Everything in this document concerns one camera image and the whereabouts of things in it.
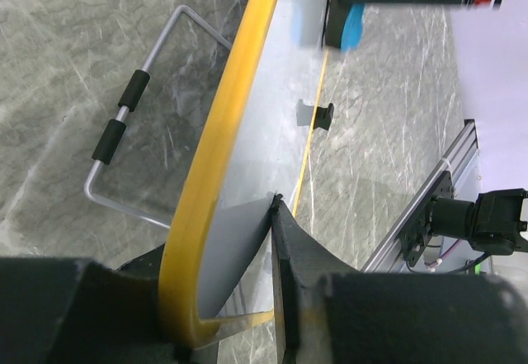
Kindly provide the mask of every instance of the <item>cable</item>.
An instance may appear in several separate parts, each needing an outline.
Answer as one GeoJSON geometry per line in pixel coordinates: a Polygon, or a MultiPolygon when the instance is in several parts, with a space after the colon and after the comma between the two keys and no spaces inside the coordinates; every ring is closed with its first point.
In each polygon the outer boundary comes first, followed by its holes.
{"type": "Polygon", "coordinates": [[[455,251],[455,249],[457,247],[460,246],[460,244],[462,243],[462,240],[458,239],[456,240],[452,245],[451,247],[449,247],[440,257],[438,257],[435,261],[433,262],[425,262],[426,264],[426,268],[427,269],[434,269],[435,267],[437,267],[438,265],[440,265],[441,263],[444,262],[444,260],[450,256],[451,253],[453,253],[455,251]]]}
{"type": "MultiPolygon", "coordinates": [[[[461,272],[465,272],[465,271],[468,271],[469,269],[471,269],[472,267],[476,267],[477,265],[479,265],[480,263],[486,261],[488,258],[490,257],[490,255],[488,253],[484,253],[482,254],[480,257],[478,257],[477,259],[471,261],[470,263],[468,263],[467,265],[464,265],[463,267],[459,267],[458,269],[454,269],[452,271],[448,271],[448,272],[443,272],[442,275],[450,275],[450,274],[454,274],[454,273],[461,273],[461,272]]],[[[411,266],[409,265],[409,262],[408,261],[405,261],[405,265],[407,266],[407,269],[411,272],[411,273],[418,273],[418,274],[422,274],[422,275],[428,275],[430,274],[429,272],[418,272],[418,271],[414,271],[411,266]]]]}
{"type": "Polygon", "coordinates": [[[490,255],[488,253],[484,253],[480,257],[478,257],[477,259],[475,259],[475,260],[471,261],[470,263],[468,263],[467,265],[464,265],[463,267],[459,267],[458,269],[455,269],[453,271],[448,271],[448,272],[446,272],[444,274],[449,275],[450,273],[452,274],[452,273],[461,273],[461,272],[468,271],[472,267],[476,267],[480,263],[486,261],[489,257],[490,257],[490,255]]]}

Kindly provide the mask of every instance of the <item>blue part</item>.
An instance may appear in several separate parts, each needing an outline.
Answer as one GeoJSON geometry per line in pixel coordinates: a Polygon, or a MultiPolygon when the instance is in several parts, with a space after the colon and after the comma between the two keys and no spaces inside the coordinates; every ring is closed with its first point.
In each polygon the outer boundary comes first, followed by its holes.
{"type": "Polygon", "coordinates": [[[363,34],[363,11],[365,5],[352,5],[341,37],[341,51],[355,49],[360,44],[363,34]]]}

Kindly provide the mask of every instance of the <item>white wall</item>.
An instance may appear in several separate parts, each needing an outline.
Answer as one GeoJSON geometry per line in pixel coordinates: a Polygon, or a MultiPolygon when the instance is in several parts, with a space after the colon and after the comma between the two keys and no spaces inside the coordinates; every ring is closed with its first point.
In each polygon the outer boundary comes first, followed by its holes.
{"type": "Polygon", "coordinates": [[[528,188],[528,0],[452,13],[466,119],[477,123],[484,191],[528,188]]]}

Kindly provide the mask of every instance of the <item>black foam grip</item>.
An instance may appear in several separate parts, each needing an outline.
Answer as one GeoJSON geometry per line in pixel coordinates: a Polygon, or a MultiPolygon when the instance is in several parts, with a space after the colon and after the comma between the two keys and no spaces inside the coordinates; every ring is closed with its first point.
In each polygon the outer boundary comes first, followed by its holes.
{"type": "Polygon", "coordinates": [[[119,106],[127,106],[130,112],[134,112],[138,106],[139,100],[143,95],[147,83],[149,83],[150,75],[140,69],[136,69],[130,82],[126,85],[126,89],[119,100],[119,106]]]}
{"type": "Polygon", "coordinates": [[[125,130],[126,125],[123,122],[110,119],[105,131],[102,132],[96,149],[93,151],[92,159],[100,160],[105,165],[109,165],[125,130]]]}

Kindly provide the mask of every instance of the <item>marble surface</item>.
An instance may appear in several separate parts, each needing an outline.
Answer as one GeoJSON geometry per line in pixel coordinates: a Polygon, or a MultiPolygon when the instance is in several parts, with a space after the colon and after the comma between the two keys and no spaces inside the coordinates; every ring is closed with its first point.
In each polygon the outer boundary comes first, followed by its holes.
{"type": "MultiPolygon", "coordinates": [[[[0,0],[0,255],[89,256],[117,267],[166,231],[88,201],[90,159],[134,69],[185,3],[232,40],[247,0],[0,0]]],[[[101,193],[171,216],[227,54],[178,25],[101,193]]],[[[361,267],[462,127],[441,9],[368,8],[361,47],[330,55],[299,222],[361,267]]],[[[223,341],[220,363],[276,362],[273,324],[223,341]]]]}
{"type": "MultiPolygon", "coordinates": [[[[0,255],[117,267],[165,240],[86,199],[92,151],[175,6],[233,40],[246,1],[0,0],[0,255]]],[[[226,59],[182,18],[96,191],[172,217],[226,59]]]]}

